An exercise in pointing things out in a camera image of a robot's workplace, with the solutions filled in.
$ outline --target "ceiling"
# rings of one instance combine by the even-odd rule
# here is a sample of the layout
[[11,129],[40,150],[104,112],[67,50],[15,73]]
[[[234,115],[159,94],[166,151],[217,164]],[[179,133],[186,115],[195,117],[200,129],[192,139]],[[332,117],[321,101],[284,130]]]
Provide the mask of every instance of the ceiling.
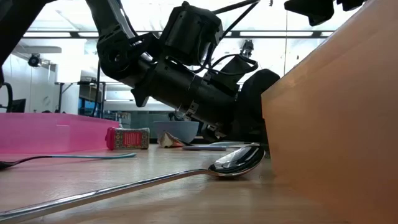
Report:
[[[241,0],[191,0],[189,3],[196,7],[209,10],[218,9]],[[132,26],[137,31],[163,30],[169,14],[180,0],[122,0],[126,14]],[[357,10],[343,12],[340,6],[335,6],[335,15],[329,21],[311,27],[305,16],[284,9],[285,0],[274,1],[269,6],[269,1],[262,0],[235,28],[234,30],[336,30]],[[228,27],[243,11],[237,9],[218,16],[223,21],[223,27]],[[37,16],[28,31],[96,31],[91,17],[90,8],[85,0],[58,0],[47,4]],[[84,41],[84,53],[81,56],[82,75],[96,76],[98,58],[96,56],[96,40]],[[313,49],[321,44],[324,39],[253,39],[254,52],[252,59],[257,60],[260,68],[269,68],[274,72],[284,75],[301,59],[306,57]],[[72,46],[77,40],[67,39],[23,39],[20,44],[29,46]],[[213,57],[218,59],[226,54],[239,53],[244,39],[224,39],[217,46]],[[59,55],[44,55],[46,59],[56,63]],[[239,83],[242,84],[252,74],[245,75]],[[104,74],[102,81],[115,82]],[[128,86],[109,86],[111,90],[129,90]]]

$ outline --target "spoon handle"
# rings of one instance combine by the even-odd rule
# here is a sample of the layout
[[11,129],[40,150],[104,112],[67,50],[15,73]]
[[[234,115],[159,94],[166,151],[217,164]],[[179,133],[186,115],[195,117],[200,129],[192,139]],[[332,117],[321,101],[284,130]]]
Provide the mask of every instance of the spoon handle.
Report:
[[38,203],[35,205],[29,205],[6,212],[0,212],[0,223],[6,224],[23,222],[32,218],[41,217],[69,208],[85,205],[91,202],[97,202],[99,200],[115,197],[118,195],[134,192],[155,185],[164,184],[173,180],[178,180],[184,177],[190,177],[199,174],[214,175],[215,172],[206,169],[186,170],[174,174],[163,175],[147,180],[141,180],[129,184],[122,184],[115,187],[109,187],[106,189],[95,190],[92,192]]

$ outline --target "wire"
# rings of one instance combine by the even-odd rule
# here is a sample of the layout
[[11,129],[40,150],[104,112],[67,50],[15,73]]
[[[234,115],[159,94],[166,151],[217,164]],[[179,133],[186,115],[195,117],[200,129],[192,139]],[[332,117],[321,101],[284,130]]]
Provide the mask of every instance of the wire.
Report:
[[259,1],[260,0],[246,0],[243,2],[238,2],[236,4],[232,4],[230,6],[226,6],[226,7],[222,7],[221,9],[214,10],[212,13],[217,15],[217,14],[228,12],[228,11],[231,11],[234,9],[239,9],[240,7],[247,6],[249,4],[258,3]]
[[230,32],[236,24],[238,24],[255,6],[257,6],[258,2],[251,4],[225,31],[220,40],[222,40],[228,32]]
[[193,73],[199,73],[201,71],[203,71],[204,69],[208,69],[206,68],[206,65],[208,65],[209,67],[211,66],[211,56],[213,55],[213,49],[214,49],[214,45],[210,44],[209,47],[207,48],[207,53],[206,53],[206,58],[203,64],[201,64],[200,59],[199,59],[199,50],[198,50],[198,57],[197,57],[197,62],[200,66],[199,69],[192,71]]
[[94,117],[95,115],[95,110],[97,109],[97,104],[98,104],[98,93],[100,92],[100,76],[101,76],[101,62],[100,59],[98,59],[98,68],[97,68],[97,89],[95,90],[95,99],[94,99],[94,109],[93,112],[91,113],[91,117]]
[[126,18],[127,25],[128,25],[129,28],[131,29],[132,34],[134,34],[134,36],[138,37],[139,35],[138,35],[138,33],[134,30],[134,28],[132,28],[132,25],[131,25],[129,16],[126,14],[122,2],[119,0],[118,3],[119,3],[120,9],[122,10],[122,12],[123,12],[123,14],[124,14],[124,17]]
[[[232,56],[238,56],[238,57],[240,57],[242,60],[244,60],[244,61],[247,62],[247,63],[252,64],[253,66],[251,66],[249,69],[245,69],[245,70],[243,70],[242,72],[238,72],[238,73],[228,73],[228,72],[222,72],[222,71],[213,69],[213,67],[215,67],[215,66],[216,66],[218,63],[220,63],[222,60],[224,60],[224,59],[226,59],[226,58],[228,58],[228,57],[232,57]],[[249,58],[247,58],[247,57],[244,57],[244,56],[242,56],[242,55],[239,55],[239,54],[230,54],[230,55],[225,55],[224,57],[221,57],[220,59],[218,59],[218,60],[214,63],[213,67],[212,67],[212,68],[208,68],[208,70],[211,71],[211,72],[216,72],[216,73],[221,74],[221,75],[238,76],[238,75],[244,75],[244,74],[246,74],[246,73],[253,72],[253,71],[257,70],[257,68],[259,68],[259,64],[258,64],[255,60],[251,60],[251,59],[249,59]]]
[[206,58],[205,58],[205,63],[202,65],[201,62],[200,62],[200,60],[201,60],[201,58],[200,58],[200,44],[201,44],[201,35],[202,35],[202,33],[203,33],[203,29],[200,30],[199,40],[198,40],[198,44],[197,44],[197,63],[199,64],[200,68],[196,69],[196,70],[193,70],[192,71],[193,73],[199,73],[199,72],[203,71],[206,68],[206,64],[208,63],[208,51],[209,51],[210,45],[209,45],[209,48],[207,48],[207,54],[206,54]]

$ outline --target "cardboard box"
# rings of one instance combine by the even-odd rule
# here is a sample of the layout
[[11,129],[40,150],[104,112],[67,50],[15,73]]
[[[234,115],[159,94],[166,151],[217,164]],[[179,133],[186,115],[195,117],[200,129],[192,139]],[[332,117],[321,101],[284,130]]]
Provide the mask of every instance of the cardboard box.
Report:
[[368,1],[262,94],[274,172],[353,223],[398,223],[398,1]]

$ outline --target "wooden table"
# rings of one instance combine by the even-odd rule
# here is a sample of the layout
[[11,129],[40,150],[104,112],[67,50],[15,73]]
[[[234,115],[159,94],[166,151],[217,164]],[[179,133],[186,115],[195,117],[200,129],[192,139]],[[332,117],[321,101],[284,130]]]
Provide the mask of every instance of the wooden table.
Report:
[[[181,170],[208,167],[227,152],[151,145],[111,161],[39,159],[0,172],[0,210],[53,200]],[[123,152],[90,151],[85,154]],[[0,160],[21,158],[0,155]],[[264,159],[236,180],[198,175],[54,213],[24,223],[347,223],[295,193]]]

